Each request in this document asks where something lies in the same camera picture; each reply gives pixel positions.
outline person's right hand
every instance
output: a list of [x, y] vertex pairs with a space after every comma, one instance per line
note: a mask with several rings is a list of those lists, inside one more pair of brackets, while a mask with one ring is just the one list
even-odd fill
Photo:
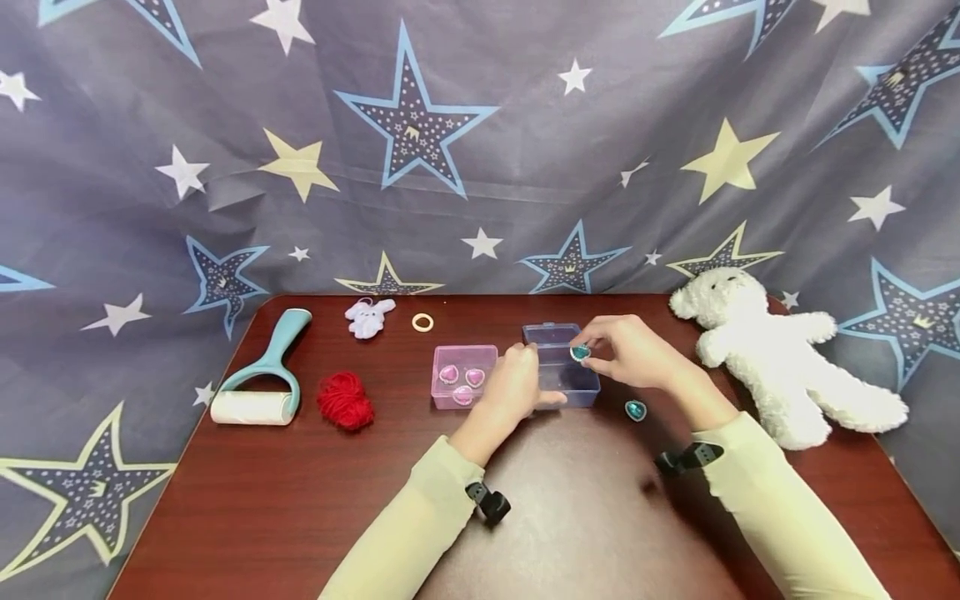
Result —
[[670, 392], [692, 374], [703, 373], [637, 315], [594, 318], [570, 342], [571, 347], [581, 344], [591, 352], [606, 347], [613, 350], [613, 360], [591, 356], [584, 360], [584, 367], [635, 388]]

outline wooden table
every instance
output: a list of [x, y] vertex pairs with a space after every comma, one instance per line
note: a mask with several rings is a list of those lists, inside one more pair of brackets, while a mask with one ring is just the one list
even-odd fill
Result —
[[[672, 317], [666, 296], [420, 296], [397, 299], [386, 329], [359, 342], [343, 317], [355, 300], [284, 296], [259, 310], [228, 372], [260, 355], [286, 308], [309, 309], [313, 323], [287, 358], [300, 413], [286, 428], [204, 417], [112, 600], [316, 598], [410, 467], [465, 415], [432, 408], [437, 345], [502, 351], [523, 324], [583, 325], [596, 314], [637, 313], [689, 356], [698, 335]], [[436, 319], [433, 331], [411, 328], [419, 312]], [[324, 422], [315, 404], [319, 380], [342, 370], [360, 375], [376, 409], [356, 435]], [[711, 375], [729, 397], [745, 397], [726, 372]], [[488, 482], [513, 510], [493, 532], [473, 521], [418, 598], [779, 597], [700, 473], [660, 481], [652, 458], [685, 446], [686, 424], [657, 393], [642, 395], [650, 415], [632, 423], [623, 404], [633, 395], [604, 380], [592, 409], [522, 426], [489, 465]], [[791, 463], [895, 598], [960, 598], [960, 565], [872, 437], [835, 431]]]

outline cream long sleeve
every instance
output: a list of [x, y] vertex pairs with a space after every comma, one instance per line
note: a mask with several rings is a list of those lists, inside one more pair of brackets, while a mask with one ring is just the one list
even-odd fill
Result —
[[[694, 438], [724, 448], [704, 468], [710, 493], [736, 519], [784, 597], [890, 597], [840, 523], [750, 415]], [[320, 600], [412, 599], [467, 524], [475, 507], [464, 488], [483, 474], [446, 437], [438, 439], [337, 567]]]
[[484, 470], [439, 438], [333, 572], [320, 600], [410, 600], [467, 525]]
[[890, 598], [833, 513], [750, 415], [693, 437], [724, 448], [704, 467], [710, 493], [785, 598]]

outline heart-shaped gem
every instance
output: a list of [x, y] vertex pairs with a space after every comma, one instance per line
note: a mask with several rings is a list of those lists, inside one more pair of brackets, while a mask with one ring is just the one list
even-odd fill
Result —
[[586, 344], [581, 344], [580, 346], [574, 346], [570, 349], [570, 356], [573, 357], [573, 360], [578, 363], [584, 362], [585, 358], [590, 356], [590, 348]]
[[647, 405], [639, 400], [629, 400], [623, 408], [627, 411], [627, 417], [630, 417], [633, 422], [639, 423], [647, 418]]
[[461, 406], [470, 406], [473, 402], [473, 390], [470, 386], [462, 385], [453, 391], [453, 401]]
[[437, 378], [447, 385], [454, 384], [457, 382], [457, 379], [460, 378], [460, 372], [457, 371], [456, 366], [447, 365], [440, 369], [440, 372], [437, 373]]
[[487, 378], [487, 374], [480, 369], [470, 369], [464, 375], [464, 379], [467, 381], [467, 385], [471, 388], [476, 389], [483, 385], [484, 379]]

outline wooden ring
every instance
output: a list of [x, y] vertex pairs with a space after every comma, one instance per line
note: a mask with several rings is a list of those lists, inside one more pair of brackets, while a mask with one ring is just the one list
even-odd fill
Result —
[[[426, 319], [427, 321], [426, 325], [421, 325], [418, 323], [418, 321], [422, 319]], [[430, 329], [433, 329], [433, 317], [431, 317], [426, 313], [417, 313], [416, 315], [414, 315], [413, 321], [411, 321], [410, 324], [414, 327], [416, 331], [419, 331], [420, 333], [426, 333]]]

